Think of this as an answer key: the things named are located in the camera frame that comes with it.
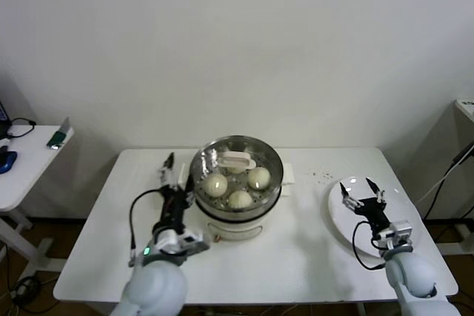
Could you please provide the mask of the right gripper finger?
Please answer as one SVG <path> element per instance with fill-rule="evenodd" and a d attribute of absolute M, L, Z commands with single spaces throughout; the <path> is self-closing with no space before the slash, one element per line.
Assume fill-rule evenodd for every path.
<path fill-rule="evenodd" d="M 363 207 L 363 203 L 355 198 L 352 198 L 349 195 L 349 192 L 343 185 L 343 183 L 339 183 L 339 186 L 341 188 L 341 195 L 342 195 L 342 203 L 345 205 L 348 209 L 358 209 L 360 207 Z"/>
<path fill-rule="evenodd" d="M 371 198 L 365 198 L 364 202 L 366 204 L 378 204 L 378 205 L 385 205 L 385 198 L 384 198 L 384 190 L 381 190 L 377 183 L 372 181 L 369 178 L 366 178 L 366 182 L 368 186 L 371 188 L 374 196 Z"/>

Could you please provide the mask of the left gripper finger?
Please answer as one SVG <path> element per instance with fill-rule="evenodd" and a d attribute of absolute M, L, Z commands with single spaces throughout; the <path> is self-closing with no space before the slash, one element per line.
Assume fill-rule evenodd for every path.
<path fill-rule="evenodd" d="M 196 198 L 195 194 L 195 182 L 193 177 L 188 177 L 184 188 L 184 205 L 191 207 Z"/>
<path fill-rule="evenodd" d="M 170 186 L 175 187 L 177 184 L 176 177 L 173 172 L 175 162 L 175 154 L 171 152 L 165 159 L 162 167 L 159 170 L 159 179 L 161 187 Z"/>

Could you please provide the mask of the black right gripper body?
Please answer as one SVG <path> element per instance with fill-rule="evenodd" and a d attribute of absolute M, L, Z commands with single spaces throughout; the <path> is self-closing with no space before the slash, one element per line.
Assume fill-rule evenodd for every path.
<path fill-rule="evenodd" d="M 354 209 L 354 213 L 367 219 L 372 233 L 379 233 L 390 227 L 390 221 L 384 214 L 386 205 L 386 202 L 379 202 L 377 198 L 366 198 L 360 201 L 360 204 Z"/>

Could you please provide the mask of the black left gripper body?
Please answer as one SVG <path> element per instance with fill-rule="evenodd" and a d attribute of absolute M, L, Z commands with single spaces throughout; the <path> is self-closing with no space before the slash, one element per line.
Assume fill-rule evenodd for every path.
<path fill-rule="evenodd" d="M 154 225 L 154 233 L 171 229 L 177 234 L 184 233 L 184 211 L 190 207 L 187 193 L 179 186 L 163 186 L 158 193 L 164 199 L 159 221 Z"/>

